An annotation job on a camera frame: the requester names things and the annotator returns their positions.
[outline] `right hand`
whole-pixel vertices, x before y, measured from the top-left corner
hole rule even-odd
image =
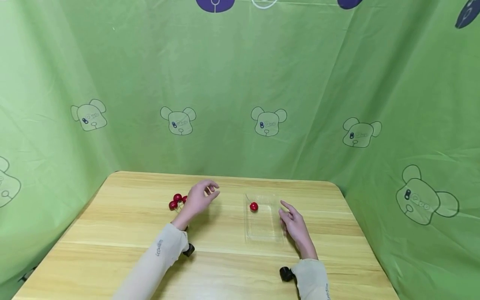
[[[288,212],[279,209],[280,225],[285,233],[288,233],[295,241],[295,246],[300,252],[301,259],[316,259],[318,260],[315,246],[313,245],[310,234],[307,230],[307,225],[303,221],[302,215],[287,202],[281,200],[281,204],[288,209]]]
[[[196,215],[204,211],[218,194],[220,194],[219,190],[215,190],[218,188],[218,184],[210,179],[201,180],[192,186],[185,205],[172,221],[172,224],[179,230],[185,230],[188,223]]]

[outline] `wood grain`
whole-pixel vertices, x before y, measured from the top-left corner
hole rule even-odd
[[[14,300],[110,299],[176,212],[168,203],[201,176],[117,172],[77,218]],[[307,223],[334,300],[397,300],[340,190],[329,182],[210,177],[221,194],[190,225],[196,251],[167,272],[153,299],[298,299],[279,269],[298,255],[282,242],[245,238],[246,192],[276,194]]]

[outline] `navy blue circle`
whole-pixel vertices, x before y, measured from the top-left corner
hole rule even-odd
[[[198,6],[206,12],[226,12],[232,8],[235,0],[197,0]]]
[[[338,0],[338,5],[344,10],[350,10],[357,7],[362,0]]]
[[[480,0],[468,0],[463,7],[455,23],[455,27],[461,29],[470,25],[480,12]]]

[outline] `green backdrop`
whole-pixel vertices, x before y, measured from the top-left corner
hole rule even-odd
[[[0,299],[116,170],[331,181],[402,300],[477,299],[480,0],[220,1],[0,0]]]

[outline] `clear plastic tray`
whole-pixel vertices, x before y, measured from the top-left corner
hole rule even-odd
[[[280,198],[276,195],[246,193],[243,196],[245,239],[255,241],[283,242],[283,231],[279,223]],[[258,210],[250,210],[250,204],[257,202]]]

